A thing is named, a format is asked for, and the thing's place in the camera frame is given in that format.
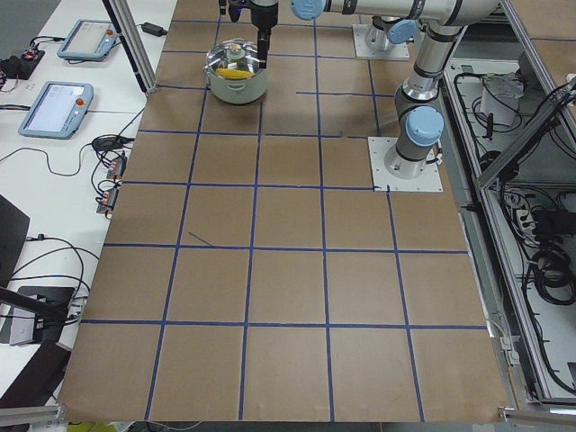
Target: white mounting plate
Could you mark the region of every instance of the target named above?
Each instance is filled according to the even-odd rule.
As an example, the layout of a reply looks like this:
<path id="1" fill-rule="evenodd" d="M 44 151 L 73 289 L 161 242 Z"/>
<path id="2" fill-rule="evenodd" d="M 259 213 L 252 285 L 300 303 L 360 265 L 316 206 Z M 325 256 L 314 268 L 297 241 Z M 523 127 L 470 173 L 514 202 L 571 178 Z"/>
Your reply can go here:
<path id="1" fill-rule="evenodd" d="M 372 27 L 371 24 L 353 24 L 352 32 L 354 34 L 354 46 L 356 48 L 356 56 L 359 59 L 381 59 L 381 60 L 395 60 L 395 61 L 408 61 L 410 60 L 410 53 L 406 43 L 392 45 L 386 51 L 377 51 L 369 49 L 366 46 L 365 37 L 368 29 Z"/>
<path id="2" fill-rule="evenodd" d="M 397 140 L 394 137 L 368 138 L 374 190 L 386 192 L 390 188 L 391 191 L 399 192 L 443 192 L 437 164 L 426 165 L 422 174 L 412 180 L 398 178 L 388 171 L 384 166 L 384 156 L 389 148 L 396 145 Z M 434 152 L 430 150 L 428 159 L 434 157 Z"/>

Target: tablet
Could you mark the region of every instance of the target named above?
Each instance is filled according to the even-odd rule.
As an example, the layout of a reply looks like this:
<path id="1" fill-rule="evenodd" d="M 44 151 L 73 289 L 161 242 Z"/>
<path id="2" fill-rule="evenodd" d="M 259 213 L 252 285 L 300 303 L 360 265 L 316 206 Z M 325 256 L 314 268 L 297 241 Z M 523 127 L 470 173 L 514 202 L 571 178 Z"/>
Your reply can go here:
<path id="1" fill-rule="evenodd" d="M 109 21 L 78 20 L 62 42 L 58 57 L 101 61 L 108 55 L 117 37 L 118 34 Z"/>
<path id="2" fill-rule="evenodd" d="M 77 131 L 94 97 L 89 84 L 47 82 L 26 114 L 18 133 L 65 140 Z"/>

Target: blue circular cap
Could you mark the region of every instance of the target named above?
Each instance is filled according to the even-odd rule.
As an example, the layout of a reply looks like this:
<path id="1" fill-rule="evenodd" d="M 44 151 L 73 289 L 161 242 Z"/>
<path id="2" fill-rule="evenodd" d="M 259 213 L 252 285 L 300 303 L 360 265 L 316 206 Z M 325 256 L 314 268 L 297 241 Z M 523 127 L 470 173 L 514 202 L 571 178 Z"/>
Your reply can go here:
<path id="1" fill-rule="evenodd" d="M 396 22 L 387 33 L 388 41 L 398 45 L 414 37 L 417 26 L 416 21 L 413 20 L 402 20 Z"/>
<path id="2" fill-rule="evenodd" d="M 292 0 L 292 12 L 304 21 L 311 21 L 322 15 L 326 0 Z"/>
<path id="3" fill-rule="evenodd" d="M 443 130 L 444 119 L 434 108 L 419 106 L 408 114 L 406 133 L 417 146 L 432 146 L 440 139 Z"/>

